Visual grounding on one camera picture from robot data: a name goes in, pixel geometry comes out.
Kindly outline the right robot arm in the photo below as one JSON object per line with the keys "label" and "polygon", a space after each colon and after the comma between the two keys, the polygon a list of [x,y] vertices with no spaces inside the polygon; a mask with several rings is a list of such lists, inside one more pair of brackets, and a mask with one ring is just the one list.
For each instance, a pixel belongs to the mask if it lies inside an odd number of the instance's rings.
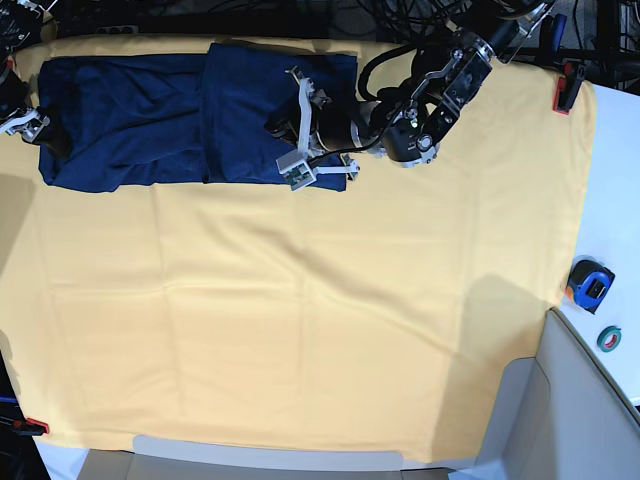
{"label": "right robot arm", "polygon": [[1,3],[1,132],[19,135],[25,143],[66,158],[72,142],[58,112],[32,103],[31,87],[16,73],[14,62],[16,51],[41,39],[44,17],[54,5],[53,1]]}

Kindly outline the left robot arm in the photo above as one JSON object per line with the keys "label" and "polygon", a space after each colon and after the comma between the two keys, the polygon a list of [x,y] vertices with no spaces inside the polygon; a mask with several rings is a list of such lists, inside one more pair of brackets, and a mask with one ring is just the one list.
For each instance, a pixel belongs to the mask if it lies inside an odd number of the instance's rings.
{"label": "left robot arm", "polygon": [[402,167],[430,163],[493,61],[508,63],[553,7],[551,1],[459,1],[429,34],[370,60],[357,99],[328,95],[299,67],[288,69],[298,91],[264,125],[294,148],[277,159],[280,174],[354,177],[356,153],[387,156]]}

